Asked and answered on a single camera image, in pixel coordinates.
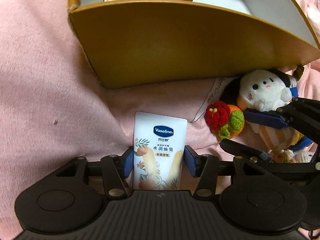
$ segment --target vaseline logo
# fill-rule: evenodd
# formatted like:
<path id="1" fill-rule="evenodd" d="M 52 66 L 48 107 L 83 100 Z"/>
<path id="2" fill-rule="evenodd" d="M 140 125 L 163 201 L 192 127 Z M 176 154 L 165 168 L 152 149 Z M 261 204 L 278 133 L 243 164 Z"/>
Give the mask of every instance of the vaseline logo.
<path id="1" fill-rule="evenodd" d="M 173 129 L 168 126 L 157 125 L 153 127 L 153 133 L 159 137 L 167 138 L 173 136 Z"/>

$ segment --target silver screw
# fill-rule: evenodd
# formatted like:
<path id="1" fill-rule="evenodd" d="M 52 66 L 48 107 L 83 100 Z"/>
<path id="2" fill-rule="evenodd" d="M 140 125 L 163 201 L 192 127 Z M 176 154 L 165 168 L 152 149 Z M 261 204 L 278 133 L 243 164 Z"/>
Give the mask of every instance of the silver screw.
<path id="1" fill-rule="evenodd" d="M 113 188 L 109 190 L 109 195 L 112 197 L 121 197 L 124 194 L 124 191 L 120 188 Z"/>
<path id="2" fill-rule="evenodd" d="M 253 157 L 250 158 L 250 161 L 251 161 L 252 163 L 257 163 L 258 158 L 257 158 L 256 156 L 253 156 Z"/>
<path id="3" fill-rule="evenodd" d="M 202 189 L 197 190 L 196 194 L 199 197 L 209 197 L 212 195 L 212 191 L 207 188 L 202 188 Z"/>

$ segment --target crochet toy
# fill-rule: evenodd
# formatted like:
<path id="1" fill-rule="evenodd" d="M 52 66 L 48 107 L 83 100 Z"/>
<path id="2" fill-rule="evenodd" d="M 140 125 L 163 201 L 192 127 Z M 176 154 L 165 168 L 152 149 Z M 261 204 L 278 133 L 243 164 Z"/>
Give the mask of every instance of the crochet toy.
<path id="1" fill-rule="evenodd" d="M 227 105 L 222 101 L 207 107 L 204 119 L 210 130 L 218 132 L 220 139 L 229 139 L 238 135 L 244 127 L 242 111 L 234 105 Z"/>
<path id="2" fill-rule="evenodd" d="M 302 65 L 298 66 L 293 75 L 287 75 L 276 69 L 254 70 L 233 80 L 225 88 L 220 99 L 231 104 L 236 102 L 242 111 L 246 108 L 260 112 L 276 110 L 289 104 L 292 97 L 298 96 L 296 86 L 303 69 Z M 275 162 L 310 161 L 313 153 L 303 149 L 312 141 L 292 127 L 276 129 L 254 122 L 247 121 L 247 123 L 260 135 Z"/>

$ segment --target pink fabric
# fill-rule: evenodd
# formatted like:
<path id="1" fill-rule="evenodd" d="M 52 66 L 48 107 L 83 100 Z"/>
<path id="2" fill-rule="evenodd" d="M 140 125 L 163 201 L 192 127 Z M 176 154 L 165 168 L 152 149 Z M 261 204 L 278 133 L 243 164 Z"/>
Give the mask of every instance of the pink fabric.
<path id="1" fill-rule="evenodd" d="M 67 0 L 0 0 L 0 239 L 21 228 L 17 195 L 77 156 L 89 161 L 132 144 L 136 111 L 191 121 L 212 79 L 105 90 L 89 69 L 67 22 Z M 320 33 L 318 0 L 297 0 Z M 320 61 L 306 66 L 300 95 L 320 100 Z M 267 150 L 246 126 L 235 140 Z M 223 152 L 203 118 L 188 125 L 198 153 Z"/>

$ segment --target white vaseline packet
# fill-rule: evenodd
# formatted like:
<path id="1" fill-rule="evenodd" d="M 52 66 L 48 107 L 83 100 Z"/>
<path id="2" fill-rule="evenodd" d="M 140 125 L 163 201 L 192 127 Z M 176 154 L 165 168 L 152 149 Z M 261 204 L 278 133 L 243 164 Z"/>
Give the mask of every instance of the white vaseline packet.
<path id="1" fill-rule="evenodd" d="M 136 113 L 134 125 L 133 188 L 179 188 L 187 120 Z"/>

